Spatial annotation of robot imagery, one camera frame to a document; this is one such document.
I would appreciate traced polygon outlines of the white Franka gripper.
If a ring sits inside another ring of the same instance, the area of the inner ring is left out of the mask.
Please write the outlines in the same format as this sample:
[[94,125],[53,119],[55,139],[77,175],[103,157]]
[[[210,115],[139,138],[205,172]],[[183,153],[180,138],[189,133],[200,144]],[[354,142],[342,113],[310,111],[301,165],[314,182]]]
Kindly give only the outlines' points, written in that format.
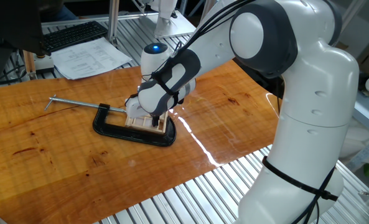
[[[129,118],[139,118],[144,116],[144,110],[141,107],[137,96],[127,98],[124,105],[126,107],[126,114]],[[158,127],[159,120],[159,116],[153,116],[152,126]]]

